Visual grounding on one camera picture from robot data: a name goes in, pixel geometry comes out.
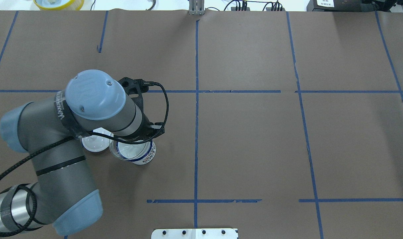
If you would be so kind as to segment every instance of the metal bracket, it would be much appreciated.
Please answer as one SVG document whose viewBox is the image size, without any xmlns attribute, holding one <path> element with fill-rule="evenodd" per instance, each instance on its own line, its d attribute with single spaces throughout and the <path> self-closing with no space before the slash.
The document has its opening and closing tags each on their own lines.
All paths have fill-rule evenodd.
<svg viewBox="0 0 403 239">
<path fill-rule="evenodd" d="M 285 8 L 277 8 L 274 9 L 274 11 L 272 10 L 272 8 L 266 8 L 267 12 L 285 12 Z"/>
<path fill-rule="evenodd" d="M 190 15 L 204 15 L 204 0 L 189 0 Z"/>
<path fill-rule="evenodd" d="M 237 7 L 231 7 L 231 11 L 234 11 L 234 12 L 237 11 L 238 12 L 239 10 L 237 9 Z M 250 7 L 247 7 L 247 10 L 241 10 L 241 12 L 242 11 L 250 11 Z"/>
<path fill-rule="evenodd" d="M 236 228 L 156 229 L 151 239 L 238 239 Z"/>
</svg>

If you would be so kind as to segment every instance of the clear plastic cup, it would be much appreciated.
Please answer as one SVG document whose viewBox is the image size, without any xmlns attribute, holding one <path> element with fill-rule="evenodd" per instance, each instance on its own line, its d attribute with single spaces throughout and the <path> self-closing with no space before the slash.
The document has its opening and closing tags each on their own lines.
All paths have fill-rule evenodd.
<svg viewBox="0 0 403 239">
<path fill-rule="evenodd" d="M 156 145 L 153 141 L 139 145 L 129 145 L 110 140 L 110 151 L 117 158 L 143 165 L 150 162 L 156 154 Z"/>
</svg>

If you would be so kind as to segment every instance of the black cable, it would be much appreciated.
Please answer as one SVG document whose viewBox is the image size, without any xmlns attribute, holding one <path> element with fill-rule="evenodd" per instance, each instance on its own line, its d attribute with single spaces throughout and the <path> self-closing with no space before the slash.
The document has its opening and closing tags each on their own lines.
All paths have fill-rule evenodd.
<svg viewBox="0 0 403 239">
<path fill-rule="evenodd" d="M 92 3 L 90 11 L 92 11 L 92 7 L 94 6 L 95 1 L 97 1 L 97 0 L 94 0 L 94 2 Z"/>
<path fill-rule="evenodd" d="M 208 7 L 208 8 L 206 8 L 206 9 L 216 9 L 216 10 L 220 11 L 219 9 L 214 8 L 214 7 Z"/>
<path fill-rule="evenodd" d="M 160 88 L 162 88 L 162 91 L 163 91 L 163 94 L 165 95 L 165 100 L 166 100 L 165 119 L 164 119 L 164 121 L 163 121 L 163 125 L 160 127 L 160 129 L 157 131 L 157 133 L 155 133 L 155 134 L 154 134 L 153 136 L 151 136 L 149 139 L 146 139 L 146 140 L 143 140 L 143 141 L 140 141 L 140 142 L 129 142 L 129 141 L 126 141 L 126 140 L 114 138 L 114 137 L 111 137 L 111 136 L 109 136 L 109 135 L 106 135 L 106 134 L 103 134 L 103 133 L 97 133 L 97 132 L 88 132 L 88 134 L 90 134 L 90 135 L 96 135 L 96 136 L 101 136 L 101 137 L 104 137 L 104 138 L 107 138 L 107 139 L 111 139 L 111 140 L 114 140 L 114 141 L 117 141 L 117 142 L 120 142 L 120 143 L 124 143 L 124 144 L 127 144 L 127 145 L 139 145 L 139 144 L 144 144 L 144 143 L 150 142 L 151 140 L 153 140 L 154 138 L 156 138 L 156 137 L 160 134 L 160 132 L 165 129 L 166 121 L 168 120 L 168 114 L 169 114 L 169 99 L 168 99 L 168 94 L 166 93 L 165 88 L 164 88 L 160 83 L 152 82 L 152 85 L 153 85 L 153 86 L 159 86 Z"/>
<path fill-rule="evenodd" d="M 229 2 L 229 3 L 225 6 L 224 11 L 227 10 L 227 7 L 228 7 L 229 4 L 231 4 L 232 2 L 237 2 L 237 3 L 238 3 L 238 7 L 240 7 L 240 2 L 239 2 L 239 0 L 232 0 L 231 2 Z"/>
<path fill-rule="evenodd" d="M 266 6 L 267 6 L 268 4 L 272 4 L 272 7 L 274 6 L 274 3 L 273 3 L 273 2 L 268 2 L 268 3 L 265 4 L 265 6 L 263 7 L 262 12 L 266 9 Z"/>
<path fill-rule="evenodd" d="M 153 86 L 159 86 L 160 88 L 162 88 L 163 94 L 165 95 L 165 100 L 166 100 L 166 113 L 165 113 L 165 119 L 163 121 L 163 125 L 160 127 L 160 129 L 157 131 L 157 133 L 155 133 L 152 137 L 150 137 L 147 140 L 141 141 L 141 142 L 128 142 L 128 141 L 124 141 L 121 139 L 116 139 L 113 137 L 110 137 L 108 135 L 102 134 L 102 133 L 96 133 L 96 132 L 89 132 L 90 135 L 97 135 L 97 136 L 101 136 L 104 138 L 108 138 L 108 139 L 112 139 L 124 144 L 143 144 L 146 142 L 151 141 L 152 139 L 156 138 L 161 131 L 163 131 L 165 129 L 165 125 L 166 125 L 166 121 L 168 120 L 168 112 L 169 112 L 169 100 L 168 100 L 168 94 L 166 93 L 165 88 L 157 82 L 151 82 L 151 85 Z M 20 160 L 19 162 L 17 162 L 15 165 L 13 165 L 12 167 L 10 167 L 9 169 L 5 170 L 3 173 L 0 174 L 0 181 L 6 177 L 8 174 L 10 174 L 12 171 L 14 171 L 15 169 L 17 169 L 19 166 L 23 165 L 24 163 L 26 163 L 27 161 L 29 161 L 30 159 L 33 159 L 34 157 L 38 156 L 41 153 L 44 153 L 45 151 L 48 151 L 52 148 L 55 148 L 59 145 L 62 145 L 68 141 L 71 141 L 75 139 L 72 136 L 66 137 L 62 140 L 59 140 L 51 145 L 48 145 L 44 148 L 41 148 L 40 150 L 32 153 L 31 155 L 25 157 L 24 159 Z M 32 206 L 33 206 L 33 211 L 31 212 L 31 214 L 29 215 L 29 219 L 26 221 L 26 223 L 21 226 L 20 224 L 17 224 L 18 229 L 12 232 L 1 232 L 0 231 L 0 237 L 9 237 L 9 236 L 14 236 L 17 235 L 25 230 L 27 230 L 27 228 L 30 226 L 30 224 L 33 222 L 33 220 L 35 219 L 35 215 L 36 215 L 36 208 L 37 208 L 37 201 L 36 201 L 36 195 L 35 193 L 31 190 L 31 189 L 24 189 L 22 188 L 22 190 L 25 190 L 26 192 L 28 192 L 30 194 L 30 198 L 32 199 Z"/>
<path fill-rule="evenodd" d="M 260 2 L 260 1 L 250 1 L 250 0 L 247 0 L 246 2 L 249 2 L 249 3 L 270 3 L 270 2 Z"/>
<path fill-rule="evenodd" d="M 277 1 L 277 9 L 276 9 L 276 11 L 278 12 L 278 11 L 280 11 L 280 8 L 281 8 L 281 11 L 282 11 L 282 4 L 280 4 L 280 2 L 278 2 Z"/>
<path fill-rule="evenodd" d="M 149 11 L 149 10 L 153 9 L 155 5 L 156 5 L 156 0 L 153 0 L 153 4 L 152 4 L 151 7 L 150 7 L 149 9 L 147 9 L 147 10 Z"/>
<path fill-rule="evenodd" d="M 69 136 L 67 138 L 64 138 L 62 140 L 59 140 L 51 145 L 48 145 L 44 148 L 41 148 L 40 150 L 32 153 L 31 155 L 25 157 L 24 159 L 20 160 L 19 162 L 17 162 L 15 165 L 13 165 L 12 167 L 10 167 L 9 169 L 5 170 L 3 173 L 1 173 L 0 175 L 0 181 L 6 177 L 10 172 L 12 172 L 13 170 L 15 170 L 16 168 L 18 168 L 19 166 L 23 165 L 25 162 L 29 161 L 30 159 L 33 159 L 34 157 L 38 156 L 39 154 L 48 151 L 54 147 L 57 147 L 61 144 L 64 144 L 65 142 L 68 142 L 70 140 L 73 140 L 74 137 Z M 12 231 L 12 232 L 1 232 L 0 231 L 0 237 L 8 237 L 8 236 L 14 236 L 17 235 L 21 232 L 23 232 L 24 230 L 27 229 L 27 227 L 30 226 L 30 224 L 32 223 L 33 219 L 35 219 L 35 215 L 36 215 L 36 207 L 37 207 L 37 202 L 36 202 L 36 195 L 34 192 L 30 193 L 30 197 L 32 199 L 32 204 L 33 204 L 33 212 L 31 215 L 29 215 L 29 220 L 27 220 L 27 222 L 23 225 L 23 227 L 19 227 L 18 230 Z"/>
</svg>

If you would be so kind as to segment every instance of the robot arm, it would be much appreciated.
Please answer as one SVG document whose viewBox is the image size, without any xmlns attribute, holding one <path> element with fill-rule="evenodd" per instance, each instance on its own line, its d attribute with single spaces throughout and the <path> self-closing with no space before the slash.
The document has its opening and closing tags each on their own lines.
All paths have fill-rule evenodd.
<svg viewBox="0 0 403 239">
<path fill-rule="evenodd" d="M 70 136 L 89 136 L 89 131 L 99 127 L 119 140 L 150 141 L 164 132 L 164 124 L 151 123 L 142 107 L 141 93 L 155 84 L 130 78 L 117 82 L 102 71 L 83 71 L 55 97 L 27 103 L 4 115 L 1 136 L 13 150 L 30 154 Z M 79 140 L 45 151 L 32 158 L 32 163 L 37 183 L 14 186 L 0 194 L 0 232 L 6 232 L 0 236 L 11 236 L 32 213 L 34 220 L 27 230 L 52 223 L 59 235 L 76 233 L 101 217 L 100 194 Z"/>
</svg>

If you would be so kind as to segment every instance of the white sticker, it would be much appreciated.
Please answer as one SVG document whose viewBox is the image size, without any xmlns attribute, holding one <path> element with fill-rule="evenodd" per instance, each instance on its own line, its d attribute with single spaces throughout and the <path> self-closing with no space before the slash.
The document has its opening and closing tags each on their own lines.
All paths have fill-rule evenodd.
<svg viewBox="0 0 403 239">
<path fill-rule="evenodd" d="M 318 6 L 333 8 L 334 7 L 334 0 L 316 0 Z"/>
</svg>

